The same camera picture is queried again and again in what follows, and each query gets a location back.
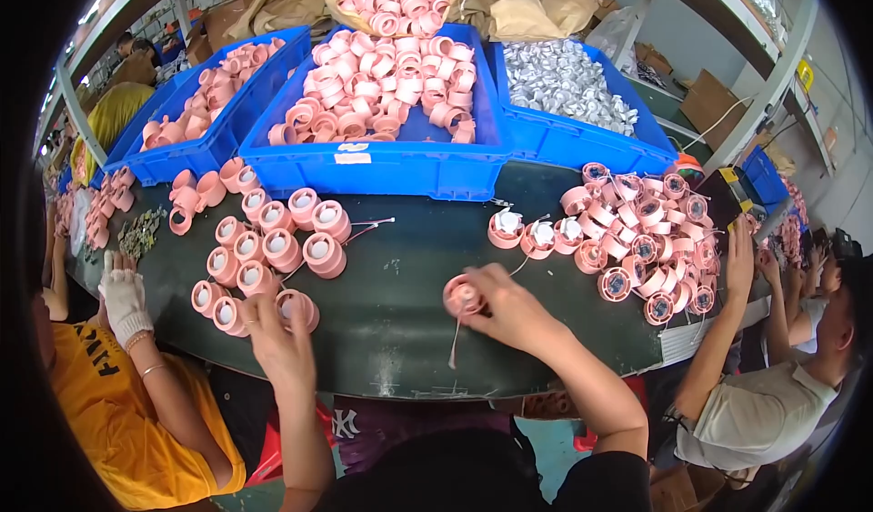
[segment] gray shirt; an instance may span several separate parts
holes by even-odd
[[[676,456],[725,471],[777,462],[809,438],[836,395],[797,362],[725,376],[696,423],[682,418]]]

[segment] ear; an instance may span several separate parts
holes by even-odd
[[[853,339],[855,339],[855,324],[847,324],[840,335],[836,337],[837,351],[845,350],[851,345]]]

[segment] yellow t-shirt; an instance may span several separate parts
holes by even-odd
[[[233,477],[221,489],[202,455],[158,423],[133,361],[112,332],[85,322],[52,326],[57,360],[51,386],[79,445],[121,506],[169,508],[242,488],[246,465],[204,374],[164,355],[233,465]]]

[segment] black sleeve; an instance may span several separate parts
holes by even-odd
[[[651,510],[649,466],[639,455],[604,452],[573,465],[558,496],[555,510]]]

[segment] white wire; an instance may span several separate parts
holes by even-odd
[[[704,137],[704,135],[706,135],[707,133],[709,133],[710,131],[712,131],[713,129],[715,129],[715,126],[721,124],[721,121],[724,120],[724,119],[727,117],[727,115],[731,113],[731,110],[733,110],[734,108],[736,108],[736,106],[737,106],[739,103],[742,103],[743,101],[746,101],[747,99],[751,99],[752,97],[755,97],[756,95],[758,95],[758,94],[756,93],[756,94],[754,94],[754,95],[749,95],[748,97],[743,97],[742,99],[740,99],[740,100],[737,101],[736,103],[732,104],[732,105],[731,105],[731,108],[728,109],[728,110],[725,112],[725,114],[723,114],[723,115],[722,115],[718,120],[716,120],[716,123],[715,123],[715,124],[711,125],[711,126],[709,127],[708,130],[706,130],[706,131],[704,131],[703,133],[701,133],[700,135],[698,135],[697,138],[694,139],[691,143],[689,143],[688,145],[685,145],[685,147],[682,147],[682,152],[688,150],[688,147],[689,147],[689,146],[695,144],[697,141],[699,141],[700,139],[702,139],[702,138]]]

